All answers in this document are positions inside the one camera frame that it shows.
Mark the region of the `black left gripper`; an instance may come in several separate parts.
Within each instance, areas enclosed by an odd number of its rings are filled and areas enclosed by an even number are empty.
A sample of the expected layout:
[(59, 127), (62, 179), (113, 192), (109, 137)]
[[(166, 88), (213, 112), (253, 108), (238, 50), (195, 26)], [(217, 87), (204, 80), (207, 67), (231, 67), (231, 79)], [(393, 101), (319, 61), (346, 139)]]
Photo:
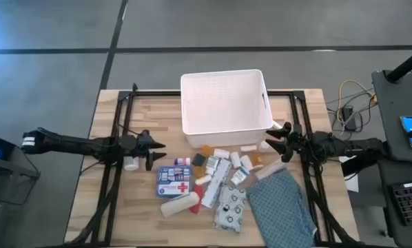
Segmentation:
[(123, 150), (123, 155), (126, 157), (143, 157), (145, 158), (145, 169), (151, 171), (154, 162), (164, 156), (166, 153), (151, 152), (150, 149), (160, 149), (166, 147), (166, 145), (156, 142), (150, 136), (149, 130), (143, 130), (136, 136), (123, 135), (119, 139), (119, 145)]

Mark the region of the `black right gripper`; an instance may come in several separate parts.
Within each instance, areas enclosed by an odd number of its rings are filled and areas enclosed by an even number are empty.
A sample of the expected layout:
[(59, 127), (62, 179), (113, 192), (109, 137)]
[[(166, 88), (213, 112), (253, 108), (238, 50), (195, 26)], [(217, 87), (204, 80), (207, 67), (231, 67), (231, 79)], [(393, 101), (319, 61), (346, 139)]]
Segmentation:
[(322, 146), (314, 142), (312, 133), (303, 135), (300, 125), (292, 125), (290, 122), (280, 125), (273, 122), (271, 129), (266, 133), (277, 139), (285, 138), (285, 141), (265, 140), (284, 163), (291, 160), (294, 152), (304, 155), (311, 163), (322, 163), (325, 159)]

